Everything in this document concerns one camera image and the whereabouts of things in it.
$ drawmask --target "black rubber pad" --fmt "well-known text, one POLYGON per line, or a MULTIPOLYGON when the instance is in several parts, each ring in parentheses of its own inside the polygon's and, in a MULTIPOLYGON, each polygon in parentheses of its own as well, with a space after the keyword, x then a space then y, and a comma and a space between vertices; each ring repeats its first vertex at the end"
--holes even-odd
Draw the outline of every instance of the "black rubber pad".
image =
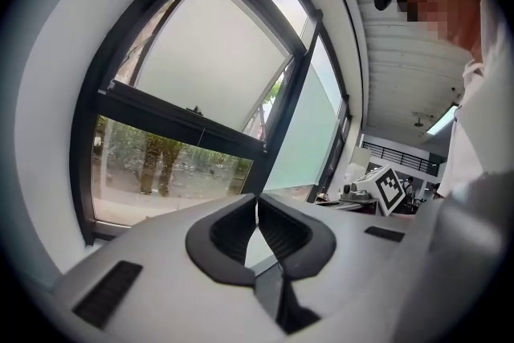
POLYGON ((364 232, 368 235, 377 236, 381 239, 392 240, 393 242, 401 242, 403 236, 405 236, 405 233, 401 233, 399 231, 390 231, 389 229, 376 226, 368 227, 364 232))
POLYGON ((82 320, 102 329, 141 273, 142 268, 140 264, 121 260, 77 304, 73 312, 82 320))

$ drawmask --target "open window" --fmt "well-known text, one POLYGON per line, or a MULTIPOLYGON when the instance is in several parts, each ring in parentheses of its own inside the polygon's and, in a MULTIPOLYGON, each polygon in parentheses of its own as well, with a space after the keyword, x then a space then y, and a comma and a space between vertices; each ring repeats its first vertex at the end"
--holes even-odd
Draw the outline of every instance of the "open window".
POLYGON ((315 185, 345 100, 324 33, 310 0, 134 0, 75 107, 71 188, 86 242, 259 193, 295 144, 315 185))

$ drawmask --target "railing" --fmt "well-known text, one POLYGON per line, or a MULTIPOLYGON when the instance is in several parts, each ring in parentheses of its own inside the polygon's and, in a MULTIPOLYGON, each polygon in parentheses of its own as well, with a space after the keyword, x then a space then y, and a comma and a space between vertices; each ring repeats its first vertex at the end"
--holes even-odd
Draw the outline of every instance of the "railing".
POLYGON ((393 161, 394 163, 419 170, 420 172, 429 174, 431 176, 437 176, 439 173, 439 164, 436 162, 421 159, 420 157, 415 157, 411 154, 398 152, 394 149, 374 145, 373 143, 368 143, 367 141, 362 142, 362 147, 364 149, 371 150, 371 154, 373 156, 384 160, 393 161))

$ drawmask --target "ceiling light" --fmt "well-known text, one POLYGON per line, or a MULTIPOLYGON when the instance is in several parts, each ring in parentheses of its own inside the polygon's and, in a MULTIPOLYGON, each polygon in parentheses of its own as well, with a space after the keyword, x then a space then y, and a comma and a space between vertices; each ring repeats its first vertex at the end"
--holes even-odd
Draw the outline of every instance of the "ceiling light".
POLYGON ((453 120, 455 110, 457 110, 457 106, 451 106, 448 111, 443 114, 443 117, 441 117, 435 125, 428 129, 427 133, 431 134, 432 136, 439 133, 444 128, 444 126, 448 125, 453 120))

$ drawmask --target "corrugated white ceiling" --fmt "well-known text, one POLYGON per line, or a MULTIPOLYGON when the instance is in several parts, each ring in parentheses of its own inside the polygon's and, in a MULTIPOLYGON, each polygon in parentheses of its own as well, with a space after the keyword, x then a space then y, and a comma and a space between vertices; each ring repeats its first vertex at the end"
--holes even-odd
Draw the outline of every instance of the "corrugated white ceiling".
POLYGON ((406 22, 394 0, 383 11, 373 0, 357 1, 369 56, 369 113, 364 126, 376 136, 387 130, 389 139, 422 145, 428 138, 425 131, 462 93, 463 66, 471 56, 406 22), (425 126, 416 128, 413 112, 433 120, 424 119, 425 126))

